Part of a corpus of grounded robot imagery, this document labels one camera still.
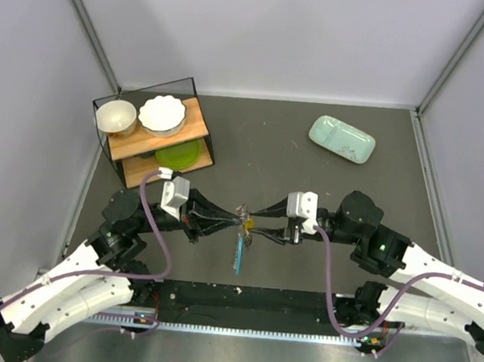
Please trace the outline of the yellow key tag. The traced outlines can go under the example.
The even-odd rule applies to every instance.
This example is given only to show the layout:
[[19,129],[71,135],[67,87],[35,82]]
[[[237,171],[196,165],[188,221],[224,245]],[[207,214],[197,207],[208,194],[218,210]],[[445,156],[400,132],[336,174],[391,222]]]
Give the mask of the yellow key tag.
[[245,221],[243,226],[244,226],[245,230],[253,229],[254,226],[255,226],[254,219],[249,218],[247,221]]

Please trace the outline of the metal key organizer blue handle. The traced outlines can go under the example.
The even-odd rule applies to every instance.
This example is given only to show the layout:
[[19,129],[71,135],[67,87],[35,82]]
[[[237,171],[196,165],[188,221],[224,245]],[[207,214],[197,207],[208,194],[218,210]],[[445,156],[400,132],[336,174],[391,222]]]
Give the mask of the metal key organizer blue handle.
[[243,254],[244,251],[251,245],[251,239],[252,237],[245,227],[239,227],[237,229],[236,246],[234,248],[232,258],[232,269],[237,276],[240,275]]

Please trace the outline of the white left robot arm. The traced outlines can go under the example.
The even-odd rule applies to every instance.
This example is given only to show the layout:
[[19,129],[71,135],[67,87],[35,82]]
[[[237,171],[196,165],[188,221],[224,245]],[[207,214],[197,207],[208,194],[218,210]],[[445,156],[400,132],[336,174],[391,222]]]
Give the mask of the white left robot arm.
[[167,181],[158,203],[145,185],[116,192],[104,223],[48,273],[0,297],[0,355],[25,362],[60,332],[115,305],[147,303],[154,281],[172,271],[163,234],[181,230],[191,241],[241,223],[186,185]]

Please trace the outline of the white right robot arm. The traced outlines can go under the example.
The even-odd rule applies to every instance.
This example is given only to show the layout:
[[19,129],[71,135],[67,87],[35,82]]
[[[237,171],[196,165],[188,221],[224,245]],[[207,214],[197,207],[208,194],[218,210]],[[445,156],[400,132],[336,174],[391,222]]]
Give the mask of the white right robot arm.
[[[349,193],[331,213],[319,207],[315,192],[292,192],[255,215],[288,219],[283,229],[253,230],[279,245],[323,242],[327,314],[342,336],[364,339],[385,324],[410,325],[458,338],[484,356],[484,283],[383,225],[383,210],[365,193]],[[400,287],[368,282],[352,302],[339,303],[331,289],[334,243],[353,246],[358,267]]]

